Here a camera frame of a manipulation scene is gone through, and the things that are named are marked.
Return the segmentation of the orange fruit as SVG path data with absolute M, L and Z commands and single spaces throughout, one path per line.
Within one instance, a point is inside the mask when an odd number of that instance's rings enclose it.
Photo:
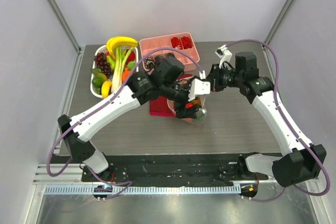
M 192 101 L 193 104 L 198 104 L 198 105 L 202 105 L 201 99 L 200 98 L 196 98 Z

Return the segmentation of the clear polka dot zip bag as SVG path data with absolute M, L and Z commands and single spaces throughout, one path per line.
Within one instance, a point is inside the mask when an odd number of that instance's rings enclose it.
M 206 116 L 206 97 L 210 83 L 200 77 L 188 77 L 167 83 L 162 87 L 169 108 L 177 119 L 191 124 L 202 123 Z

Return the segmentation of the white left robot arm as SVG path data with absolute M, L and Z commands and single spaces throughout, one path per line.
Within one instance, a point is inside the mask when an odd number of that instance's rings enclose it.
M 71 118 L 62 115 L 58 119 L 61 139 L 72 160 L 88 166 L 98 180 L 107 181 L 112 169 L 105 155 L 91 143 L 92 137 L 119 116 L 158 97 L 187 103 L 189 88 L 179 87 L 177 81 L 183 71 L 184 65 L 180 61 L 166 57 L 151 74 L 130 73 L 117 91 L 81 114 Z

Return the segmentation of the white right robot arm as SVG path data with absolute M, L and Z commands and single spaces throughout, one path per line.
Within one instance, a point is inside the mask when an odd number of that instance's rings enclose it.
M 216 54 L 220 62 L 212 65 L 207 76 L 212 91 L 238 88 L 265 119 L 281 151 L 280 157 L 260 153 L 245 157 L 237 166 L 239 177 L 250 179 L 255 173 L 261 173 L 274 177 L 282 187 L 318 177 L 326 149 L 321 144 L 314 145 L 298 128 L 275 92 L 272 80 L 259 75 L 254 53 L 237 53 L 234 66 L 229 63 L 230 51 L 216 50 Z

